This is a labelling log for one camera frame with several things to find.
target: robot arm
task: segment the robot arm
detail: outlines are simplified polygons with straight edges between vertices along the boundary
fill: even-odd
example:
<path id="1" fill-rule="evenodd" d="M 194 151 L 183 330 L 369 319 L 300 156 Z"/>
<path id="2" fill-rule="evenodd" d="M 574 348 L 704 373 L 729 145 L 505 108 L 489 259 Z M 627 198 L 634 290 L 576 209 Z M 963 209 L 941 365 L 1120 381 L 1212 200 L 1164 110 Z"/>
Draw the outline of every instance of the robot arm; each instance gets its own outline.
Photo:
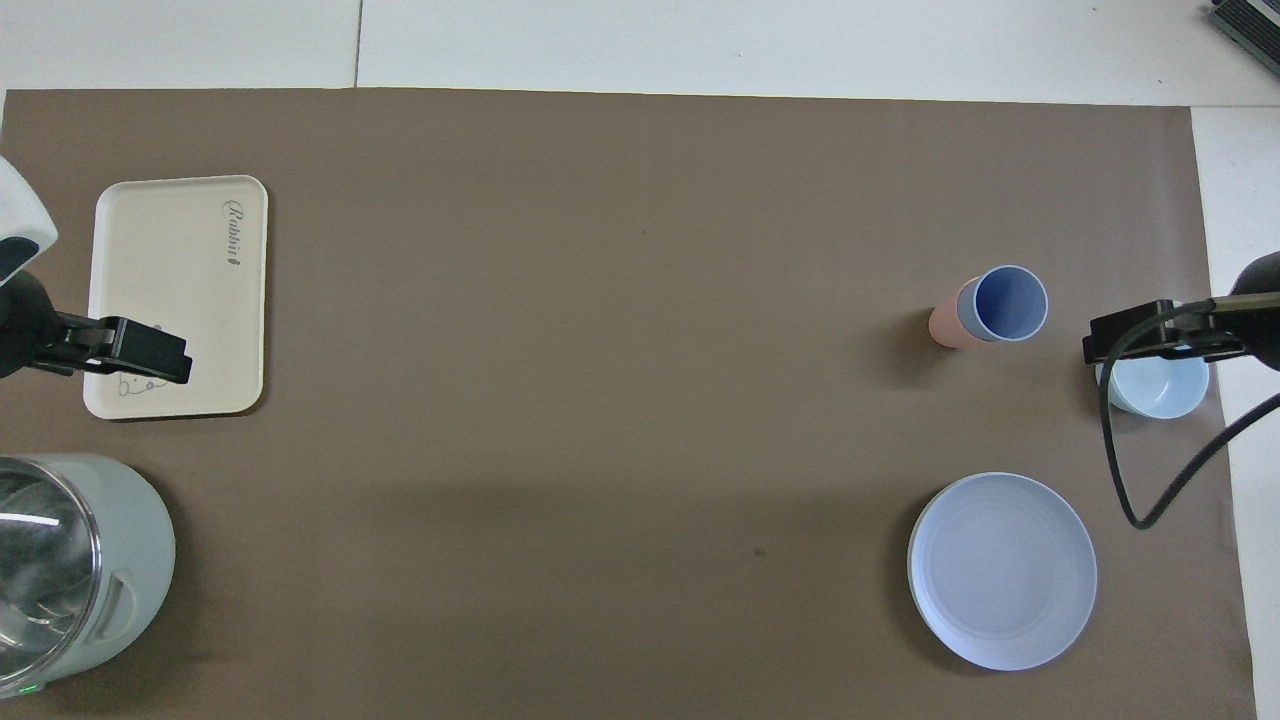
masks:
<path id="1" fill-rule="evenodd" d="M 1178 305 L 1156 300 L 1089 323 L 1084 361 L 1102 364 L 1098 378 L 1098 419 L 1111 482 L 1129 524 L 1149 529 L 1206 462 L 1235 436 L 1280 409 L 1280 393 L 1262 401 L 1228 425 L 1183 466 L 1156 505 L 1143 516 L 1133 509 L 1116 459 L 1108 389 L 1120 359 L 1160 356 L 1170 360 L 1202 357 L 1212 363 L 1252 355 L 1280 370 L 1280 252 L 1258 258 L 1240 273 L 1231 295 Z"/>
<path id="2" fill-rule="evenodd" d="M 27 181 L 0 158 L 0 378 L 22 368 L 76 370 L 186 383 L 187 341 L 128 318 L 81 318 L 54 310 L 23 268 L 58 241 L 49 211 Z"/>
<path id="3" fill-rule="evenodd" d="M 58 229 L 36 191 L 0 158 L 0 286 L 58 242 Z"/>

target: light blue bowl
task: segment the light blue bowl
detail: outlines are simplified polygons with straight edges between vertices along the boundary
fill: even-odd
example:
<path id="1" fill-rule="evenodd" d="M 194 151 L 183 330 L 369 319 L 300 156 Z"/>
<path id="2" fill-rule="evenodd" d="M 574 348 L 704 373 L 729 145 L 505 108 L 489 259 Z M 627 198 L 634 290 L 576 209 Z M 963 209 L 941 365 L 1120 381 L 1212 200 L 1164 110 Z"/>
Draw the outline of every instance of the light blue bowl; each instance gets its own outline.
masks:
<path id="1" fill-rule="evenodd" d="M 1094 368 L 1102 382 L 1102 365 Z M 1208 391 L 1208 364 L 1199 357 L 1165 360 L 1138 357 L 1119 360 L 1111 370 L 1107 397 L 1111 405 L 1157 420 L 1181 418 L 1190 413 Z"/>

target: black cable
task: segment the black cable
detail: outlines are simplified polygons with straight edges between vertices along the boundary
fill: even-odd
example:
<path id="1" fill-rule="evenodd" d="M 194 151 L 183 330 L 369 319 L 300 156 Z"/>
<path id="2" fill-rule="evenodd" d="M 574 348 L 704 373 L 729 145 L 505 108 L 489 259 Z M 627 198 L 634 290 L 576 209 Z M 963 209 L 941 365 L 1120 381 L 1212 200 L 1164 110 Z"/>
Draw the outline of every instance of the black cable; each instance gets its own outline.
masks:
<path id="1" fill-rule="evenodd" d="M 1124 479 L 1120 475 L 1120 461 L 1116 459 L 1115 438 L 1111 432 L 1111 373 L 1115 369 L 1116 360 L 1119 360 L 1120 356 L 1124 355 L 1124 352 L 1143 336 L 1143 333 L 1147 333 L 1181 315 L 1212 313 L 1215 306 L 1216 304 L 1212 300 L 1202 300 L 1199 302 L 1188 302 L 1187 305 L 1180 305 L 1166 313 L 1160 313 L 1158 315 L 1147 318 L 1120 336 L 1120 340 L 1115 342 L 1111 351 L 1107 352 L 1106 360 L 1102 363 L 1102 374 L 1098 378 L 1098 416 L 1102 420 L 1102 443 L 1107 450 L 1107 466 L 1111 469 L 1111 482 L 1115 484 L 1116 496 L 1120 498 L 1120 509 L 1124 510 L 1124 516 L 1129 520 L 1129 524 L 1139 530 L 1146 530 L 1155 525 L 1156 520 L 1160 520 L 1160 516 L 1165 514 L 1165 510 L 1169 509 L 1169 505 L 1174 502 L 1174 498 L 1178 497 L 1178 493 L 1181 492 L 1184 487 L 1187 487 L 1187 483 L 1190 482 L 1196 473 L 1198 473 L 1199 469 L 1203 468 L 1219 450 L 1222 450 L 1222 447 L 1225 447 L 1231 438 L 1244 432 L 1245 428 L 1257 423 L 1276 407 L 1280 407 L 1280 393 L 1277 393 L 1228 425 L 1222 432 L 1215 436 L 1208 445 L 1202 447 L 1189 462 L 1187 462 L 1181 471 L 1179 471 L 1174 478 L 1174 482 L 1165 489 L 1164 495 L 1160 496 L 1160 500 L 1156 501 L 1155 507 L 1151 509 L 1151 512 L 1148 512 L 1146 518 L 1139 519 L 1137 514 L 1134 514 L 1133 503 L 1129 502 L 1129 493 L 1125 491 Z"/>

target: cup rim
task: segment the cup rim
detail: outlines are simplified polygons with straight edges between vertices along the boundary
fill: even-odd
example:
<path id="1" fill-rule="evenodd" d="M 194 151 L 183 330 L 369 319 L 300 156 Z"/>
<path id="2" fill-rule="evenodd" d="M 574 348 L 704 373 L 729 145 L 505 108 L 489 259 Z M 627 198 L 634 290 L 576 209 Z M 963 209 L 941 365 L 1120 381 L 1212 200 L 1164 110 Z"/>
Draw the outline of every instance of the cup rim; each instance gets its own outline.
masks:
<path id="1" fill-rule="evenodd" d="M 1120 365 L 1126 364 L 1124 373 L 1119 372 Z M 1132 373 L 1155 374 L 1167 372 L 1165 393 L 1174 392 L 1170 397 L 1180 400 L 1172 404 L 1161 398 L 1148 401 L 1133 395 Z M 1094 378 L 1102 382 L 1102 364 L 1094 366 Z M 1111 372 L 1111 387 L 1107 388 L 1107 397 L 1116 407 L 1151 418 L 1152 420 L 1174 420 L 1181 418 L 1201 406 L 1208 393 L 1210 372 L 1208 363 L 1201 357 L 1183 357 L 1179 360 L 1166 360 L 1164 357 L 1139 357 L 1137 360 L 1119 360 Z"/>
<path id="2" fill-rule="evenodd" d="M 1020 334 L 1020 336 L 1001 334 L 1001 333 L 993 331 L 982 319 L 982 314 L 978 313 L 978 291 L 979 291 L 979 287 L 982 286 L 982 283 L 987 278 L 989 278 L 993 273 L 997 273 L 1000 270 L 1015 270 L 1015 272 L 1020 273 L 1023 277 L 1027 277 L 1027 278 L 1030 278 L 1030 279 L 1036 281 L 1036 286 L 1039 288 L 1041 296 L 1044 299 L 1044 309 L 1041 313 L 1039 320 L 1036 323 L 1036 327 L 1032 328 L 1030 332 L 1027 332 L 1027 333 Z M 973 291 L 972 292 L 966 292 L 970 287 L 973 288 Z M 1033 336 L 1036 336 L 1036 333 L 1041 332 L 1041 329 L 1044 328 L 1044 323 L 1048 320 L 1048 290 L 1044 287 L 1044 281 L 1042 281 L 1039 278 L 1039 275 L 1037 275 L 1036 273 L 1030 272 L 1029 269 L 1027 269 L 1027 268 L 1024 268 L 1021 265 L 1006 264 L 1006 265 L 996 265 L 995 268 L 991 268 L 986 273 L 983 273 L 983 274 L 978 275 L 977 278 L 973 278 L 972 281 L 966 282 L 964 284 L 964 287 L 960 288 L 960 299 L 959 300 L 960 300 L 960 302 L 964 304 L 964 307 L 970 311 L 973 319 L 978 323 L 978 327 L 980 328 L 980 332 L 973 333 L 973 334 L 977 336 L 977 337 L 979 337 L 980 340 L 987 341 L 987 342 L 1021 342 L 1024 340 L 1030 340 Z M 964 323 L 964 319 L 965 319 L 965 316 L 964 316 L 964 314 L 961 314 L 961 324 L 965 324 L 965 329 L 973 332 L 974 328 L 969 328 L 968 324 Z"/>

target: electric kettle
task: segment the electric kettle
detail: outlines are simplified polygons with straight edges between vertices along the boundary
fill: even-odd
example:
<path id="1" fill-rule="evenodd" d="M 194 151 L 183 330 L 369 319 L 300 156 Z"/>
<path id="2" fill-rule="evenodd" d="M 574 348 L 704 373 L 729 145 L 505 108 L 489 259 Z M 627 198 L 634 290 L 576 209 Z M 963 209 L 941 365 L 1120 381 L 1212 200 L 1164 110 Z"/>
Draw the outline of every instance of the electric kettle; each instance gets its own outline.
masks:
<path id="1" fill-rule="evenodd" d="M 169 592 L 174 550 L 164 502 L 133 469 L 0 456 L 0 698 L 128 647 Z"/>

